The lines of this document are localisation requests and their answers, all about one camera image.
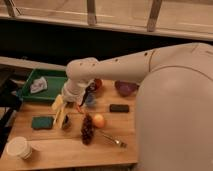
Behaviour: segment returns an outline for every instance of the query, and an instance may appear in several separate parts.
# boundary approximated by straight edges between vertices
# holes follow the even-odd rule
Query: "bunch of grapes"
[[[85,115],[85,118],[83,120],[83,124],[81,127],[81,133],[82,133],[81,137],[82,137],[83,144],[89,145],[94,136],[92,117],[89,114]]]

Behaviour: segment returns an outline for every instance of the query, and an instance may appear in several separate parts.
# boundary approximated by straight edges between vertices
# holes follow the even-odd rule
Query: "white cloth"
[[[30,86],[30,93],[38,93],[47,89],[47,80],[44,77],[35,79]]]

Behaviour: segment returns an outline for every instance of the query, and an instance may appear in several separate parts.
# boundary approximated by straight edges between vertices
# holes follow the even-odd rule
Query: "dark wall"
[[[194,42],[50,24],[0,20],[0,55],[67,64],[88,56],[107,59],[151,48]]]

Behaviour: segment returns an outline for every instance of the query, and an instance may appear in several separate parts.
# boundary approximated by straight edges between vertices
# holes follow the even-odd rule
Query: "railing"
[[[213,0],[0,0],[0,17],[213,40]]]

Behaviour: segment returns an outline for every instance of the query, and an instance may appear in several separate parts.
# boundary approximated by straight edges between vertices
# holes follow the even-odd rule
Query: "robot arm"
[[[146,75],[171,56],[190,52],[197,43],[164,47],[131,55],[98,61],[86,58],[71,61],[66,68],[68,81],[62,89],[65,101],[82,100],[85,88],[94,78],[122,80],[140,84]]]

